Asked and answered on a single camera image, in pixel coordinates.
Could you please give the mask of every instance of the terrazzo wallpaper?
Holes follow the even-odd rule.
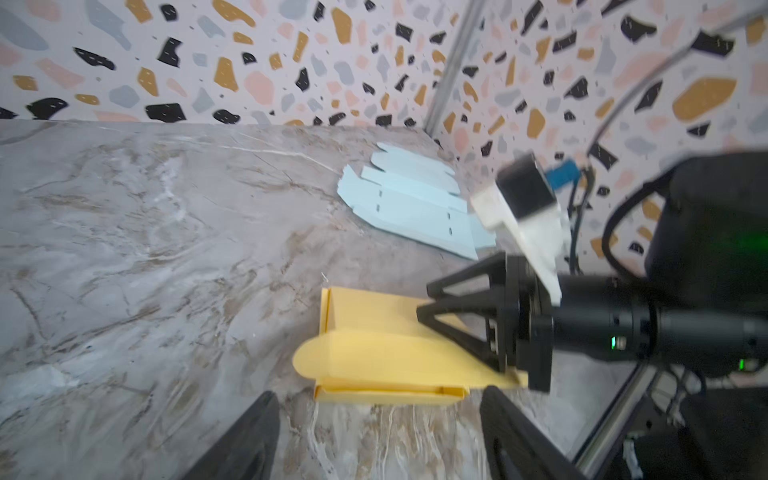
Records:
[[[645,180],[686,153],[768,148],[765,18],[723,38],[706,33],[762,4],[488,0],[435,138],[470,176],[470,191],[526,151],[546,168],[564,157],[590,161],[597,183],[578,239],[579,263],[607,272],[604,222]],[[587,152],[614,103],[694,39],[695,51],[635,98],[600,148]],[[558,193],[562,205],[569,190]],[[643,272],[663,205],[659,197],[647,200],[611,238],[614,255],[631,270]]]
[[[0,118],[420,125],[468,0],[14,0]]]

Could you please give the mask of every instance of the yellow paper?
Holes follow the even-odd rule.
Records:
[[[431,300],[333,287],[323,290],[320,335],[293,357],[316,380],[315,399],[332,402],[447,405],[470,388],[526,386],[525,372],[502,375],[420,324]],[[440,320],[467,330],[455,315]]]

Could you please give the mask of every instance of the black mount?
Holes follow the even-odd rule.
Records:
[[[480,276],[489,288],[467,295],[445,289]],[[497,372],[528,372],[528,388],[549,392],[553,320],[549,295],[525,257],[497,253],[427,285],[434,303],[416,309],[419,322],[449,338]],[[485,340],[439,321],[445,313],[485,318]]]
[[[494,480],[587,480],[501,390],[482,394],[480,420]]]
[[[266,391],[181,480],[269,480],[280,435],[280,404]]]

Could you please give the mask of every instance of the marble surface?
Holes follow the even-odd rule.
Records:
[[[273,478],[487,478],[479,392],[316,405],[291,366],[323,286],[467,264],[337,197],[376,141],[451,160],[404,129],[2,121],[0,478],[177,478],[265,389]],[[572,455],[630,369],[557,354],[550,395],[509,395]]]

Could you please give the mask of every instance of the metal pole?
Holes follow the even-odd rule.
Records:
[[[453,42],[451,51],[445,61],[445,70],[442,72],[442,78],[437,87],[435,98],[432,100],[432,105],[429,106],[429,111],[424,119],[424,131],[430,137],[435,136],[440,118],[442,118],[442,112],[451,98],[451,92],[453,91],[456,77],[462,68],[462,61],[469,47],[469,42],[480,25],[480,15],[485,7],[485,1],[472,0],[469,2],[467,12],[463,15],[462,23],[458,27],[456,41]]]
[[[587,478],[594,478],[606,461],[616,438],[634,411],[634,407],[643,398],[648,387],[654,381],[656,369],[647,364],[638,365],[614,404],[607,411],[603,422],[582,449],[582,455],[576,460],[576,468]]]

